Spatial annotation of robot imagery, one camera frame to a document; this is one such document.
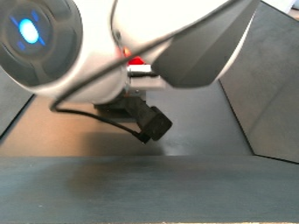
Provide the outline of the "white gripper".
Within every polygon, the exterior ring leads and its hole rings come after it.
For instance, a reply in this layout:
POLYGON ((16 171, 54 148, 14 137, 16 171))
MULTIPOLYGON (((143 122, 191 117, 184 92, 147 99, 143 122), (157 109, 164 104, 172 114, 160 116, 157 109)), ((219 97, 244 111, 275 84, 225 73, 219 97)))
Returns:
POLYGON ((152 71, 149 65, 129 65, 126 67, 125 87, 129 90, 161 90, 165 88, 165 81, 152 71))

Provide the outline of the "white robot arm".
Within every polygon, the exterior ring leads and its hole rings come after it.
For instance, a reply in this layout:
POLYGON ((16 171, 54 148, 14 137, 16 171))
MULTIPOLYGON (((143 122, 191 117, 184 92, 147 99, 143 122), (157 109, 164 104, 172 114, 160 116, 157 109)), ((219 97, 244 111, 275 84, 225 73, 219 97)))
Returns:
POLYGON ((0 0, 0 67, 52 98, 104 104, 129 89, 209 85, 229 69, 260 0, 0 0))

